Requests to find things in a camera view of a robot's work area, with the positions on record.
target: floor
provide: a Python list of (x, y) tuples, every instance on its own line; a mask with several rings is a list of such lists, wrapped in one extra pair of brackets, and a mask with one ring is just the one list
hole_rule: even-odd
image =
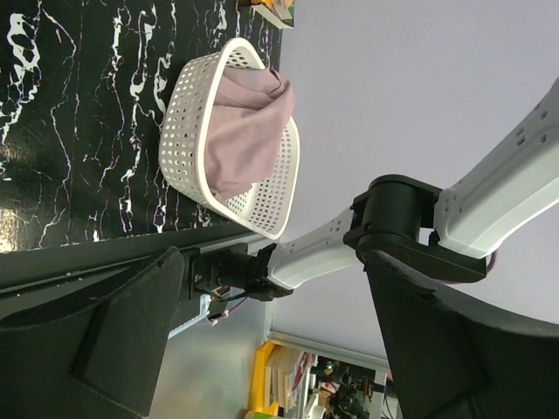
[(169, 341), (150, 419), (238, 419), (249, 402), (266, 304), (249, 300), (215, 326), (199, 323)]

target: black marble surface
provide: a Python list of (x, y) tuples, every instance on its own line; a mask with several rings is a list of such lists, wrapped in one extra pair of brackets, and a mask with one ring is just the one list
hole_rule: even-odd
[(237, 0), (0, 2), (0, 251), (227, 223), (157, 149), (184, 64), (234, 37), (278, 67), (279, 31)]

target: yellow object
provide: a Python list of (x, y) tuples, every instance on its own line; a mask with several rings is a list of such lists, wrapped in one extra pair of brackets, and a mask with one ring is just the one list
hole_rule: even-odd
[(278, 403), (274, 403), (267, 408), (264, 405), (264, 380), (266, 378), (266, 363), (272, 355), (275, 343), (267, 342), (263, 347), (256, 351), (254, 356), (254, 370), (252, 372), (251, 401), (249, 409), (253, 412), (265, 413), (276, 416), (280, 409)]
[(251, 4), (253, 6), (257, 6), (259, 4), (263, 4), (265, 7), (267, 7), (270, 10), (273, 10), (273, 3), (272, 0), (251, 0)]

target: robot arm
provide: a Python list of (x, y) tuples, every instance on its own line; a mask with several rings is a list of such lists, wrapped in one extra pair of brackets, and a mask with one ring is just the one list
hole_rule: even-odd
[[(359, 265), (360, 251), (375, 249), (432, 278), (475, 282), (487, 274), (487, 256), (558, 201), (559, 80), (458, 183), (442, 190), (402, 176), (377, 179), (330, 223), (279, 244), (268, 280), (293, 290)], [(429, 245), (418, 242), (422, 227), (432, 230)]]

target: white marble vein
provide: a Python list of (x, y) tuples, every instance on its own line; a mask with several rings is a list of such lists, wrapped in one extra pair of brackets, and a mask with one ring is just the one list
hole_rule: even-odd
[[(0, 98), (0, 121), (6, 120), (3, 125), (0, 126), (0, 141), (2, 144), (5, 143), (6, 137), (10, 131), (10, 126), (17, 123), (24, 109), (24, 105), (35, 99), (35, 94), (40, 86), (41, 70), (38, 64), (41, 55), (37, 48), (36, 39), (41, 20), (41, 10), (42, 0), (38, 0), (37, 15), (34, 17), (26, 17), (21, 13), (12, 13), (10, 16), (10, 28), (8, 29), (7, 38), (12, 53), (19, 61), (19, 64), (13, 66), (13, 73), (10, 74), (10, 84), (7, 86), (6, 92), (9, 92), (10, 87), (13, 86), (17, 91), (17, 97), (7, 97), (3, 100)], [(17, 36), (28, 38), (31, 49), (26, 50), (25, 47), (20, 45), (16, 40)], [(14, 102), (13, 106), (10, 106), (10, 111), (4, 110), (4, 104), (8, 101)], [(0, 176), (5, 175), (5, 165), (9, 161), (9, 156), (6, 155), (0, 160)]]

